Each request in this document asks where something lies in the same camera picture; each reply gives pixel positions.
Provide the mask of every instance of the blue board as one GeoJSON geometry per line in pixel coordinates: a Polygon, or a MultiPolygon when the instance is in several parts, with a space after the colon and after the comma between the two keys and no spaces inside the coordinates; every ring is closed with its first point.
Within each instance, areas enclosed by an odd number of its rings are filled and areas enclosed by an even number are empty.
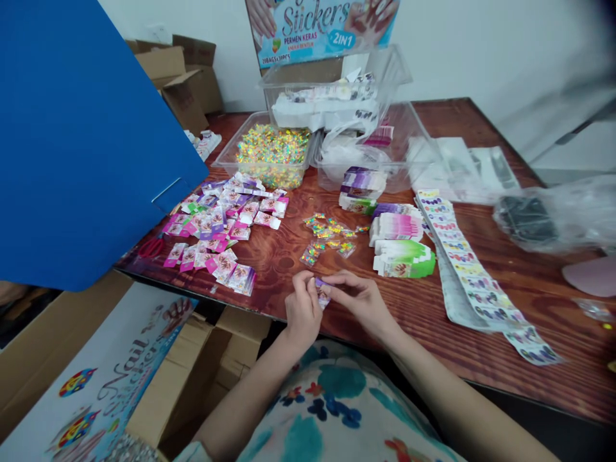
{"type": "Polygon", "coordinates": [[[4,0],[0,280],[91,286],[207,175],[96,0],[4,0]]]}

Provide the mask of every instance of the hand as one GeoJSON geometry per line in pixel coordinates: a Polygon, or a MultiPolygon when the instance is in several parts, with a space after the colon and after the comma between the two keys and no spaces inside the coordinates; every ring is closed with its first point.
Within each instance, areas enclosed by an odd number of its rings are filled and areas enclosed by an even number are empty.
{"type": "Polygon", "coordinates": [[[268,0],[246,0],[250,25],[259,34],[271,39],[276,34],[276,23],[270,12],[268,0]]]}
{"type": "Polygon", "coordinates": [[[357,277],[347,270],[342,270],[332,276],[324,276],[328,284],[344,284],[351,293],[348,294],[337,287],[322,286],[321,290],[332,300],[346,307],[357,318],[364,330],[382,342],[387,336],[400,330],[393,318],[373,279],[357,277]]]}
{"type": "Polygon", "coordinates": [[[370,0],[366,9],[361,3],[353,3],[346,18],[345,31],[357,37],[355,47],[378,45],[399,7],[398,0],[370,0]]]}
{"type": "Polygon", "coordinates": [[[288,324],[283,333],[290,344],[298,348],[300,355],[306,353],[316,340],[323,318],[313,276],[310,271],[300,271],[293,276],[295,292],[284,300],[288,324]]]}

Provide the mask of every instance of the wall outlet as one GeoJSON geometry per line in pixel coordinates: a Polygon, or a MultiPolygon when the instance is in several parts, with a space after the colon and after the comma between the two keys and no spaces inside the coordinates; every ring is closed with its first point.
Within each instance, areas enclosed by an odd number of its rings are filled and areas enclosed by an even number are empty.
{"type": "Polygon", "coordinates": [[[168,32],[164,24],[151,24],[146,26],[146,30],[150,34],[150,41],[156,43],[171,43],[171,34],[168,32]]]}

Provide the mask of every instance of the poster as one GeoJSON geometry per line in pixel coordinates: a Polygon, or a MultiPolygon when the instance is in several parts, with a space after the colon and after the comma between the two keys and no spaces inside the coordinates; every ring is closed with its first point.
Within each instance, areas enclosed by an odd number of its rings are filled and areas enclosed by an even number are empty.
{"type": "Polygon", "coordinates": [[[259,67],[385,46],[400,0],[246,0],[259,67]]]}
{"type": "Polygon", "coordinates": [[[104,459],[196,303],[134,283],[0,446],[0,460],[104,459]]]}

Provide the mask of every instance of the plastic bag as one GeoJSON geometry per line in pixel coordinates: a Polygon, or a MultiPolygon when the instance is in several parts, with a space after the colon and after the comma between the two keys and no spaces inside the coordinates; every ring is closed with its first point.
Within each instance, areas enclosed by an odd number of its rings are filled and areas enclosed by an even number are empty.
{"type": "Polygon", "coordinates": [[[616,175],[501,197],[494,220],[527,252],[562,254],[616,244],[616,175]]]}
{"type": "Polygon", "coordinates": [[[379,148],[360,144],[375,129],[368,121],[363,121],[363,124],[366,131],[360,137],[356,137],[355,133],[349,134],[350,123],[340,125],[325,136],[320,167],[332,181],[342,183],[345,172],[352,166],[371,168],[391,162],[379,148]]]}

